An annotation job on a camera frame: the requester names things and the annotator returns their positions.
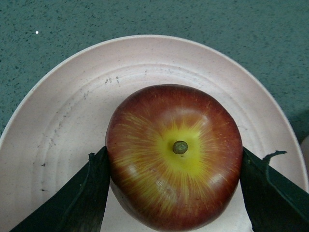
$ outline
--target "apple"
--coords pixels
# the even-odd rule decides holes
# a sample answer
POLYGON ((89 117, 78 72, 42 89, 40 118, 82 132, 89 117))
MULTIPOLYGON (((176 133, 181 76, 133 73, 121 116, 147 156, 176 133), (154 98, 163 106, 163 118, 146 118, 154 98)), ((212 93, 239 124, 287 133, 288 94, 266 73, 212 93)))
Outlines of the apple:
POLYGON ((111 117, 106 147, 117 200, 158 231, 212 222, 239 182, 238 127, 215 98, 192 87, 156 85, 131 94, 111 117))

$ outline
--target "yellow apple skin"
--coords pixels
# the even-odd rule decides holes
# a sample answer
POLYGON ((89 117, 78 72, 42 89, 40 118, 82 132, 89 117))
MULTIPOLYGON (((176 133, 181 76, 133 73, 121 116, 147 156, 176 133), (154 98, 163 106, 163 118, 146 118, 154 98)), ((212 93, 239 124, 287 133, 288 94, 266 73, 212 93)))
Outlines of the yellow apple skin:
POLYGON ((143 88, 115 110, 106 134, 111 187, 122 207, 158 231, 202 227, 237 187, 242 142, 231 115, 187 86, 143 88), (176 154, 173 145, 188 150, 176 154))

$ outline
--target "white plate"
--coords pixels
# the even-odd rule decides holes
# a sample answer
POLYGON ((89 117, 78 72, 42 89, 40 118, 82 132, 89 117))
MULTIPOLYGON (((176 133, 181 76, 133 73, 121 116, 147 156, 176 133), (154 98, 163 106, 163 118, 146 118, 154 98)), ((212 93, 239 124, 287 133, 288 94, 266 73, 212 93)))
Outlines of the white plate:
MULTIPOLYGON (((215 97, 257 156, 287 155, 271 164, 308 190, 304 160, 278 104, 244 68, 201 44, 142 35, 99 43, 52 69, 19 105, 0 140, 0 231, 7 231, 53 196, 105 145, 117 105, 149 85, 178 83, 215 97)), ((153 231, 131 218, 110 192, 102 230, 153 231)), ((240 186, 225 212, 199 232, 248 232, 240 186)))

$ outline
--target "apple stem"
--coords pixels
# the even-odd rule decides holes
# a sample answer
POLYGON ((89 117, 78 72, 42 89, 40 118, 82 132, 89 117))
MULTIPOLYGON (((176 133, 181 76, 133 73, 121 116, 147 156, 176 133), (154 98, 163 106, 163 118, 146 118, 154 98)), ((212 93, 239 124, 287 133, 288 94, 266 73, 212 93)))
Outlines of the apple stem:
POLYGON ((173 145, 173 152, 176 154, 184 154, 188 150, 188 144, 185 141, 176 141, 173 145))

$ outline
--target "speckled surface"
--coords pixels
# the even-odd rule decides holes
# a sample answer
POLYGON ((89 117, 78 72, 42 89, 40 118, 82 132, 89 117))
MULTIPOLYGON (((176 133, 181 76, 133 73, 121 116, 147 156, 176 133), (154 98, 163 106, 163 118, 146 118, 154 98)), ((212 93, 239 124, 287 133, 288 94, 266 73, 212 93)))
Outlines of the speckled surface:
POLYGON ((162 34, 210 46, 274 96, 299 141, 309 134, 309 2, 244 0, 0 1, 0 134, 24 96, 91 45, 162 34))

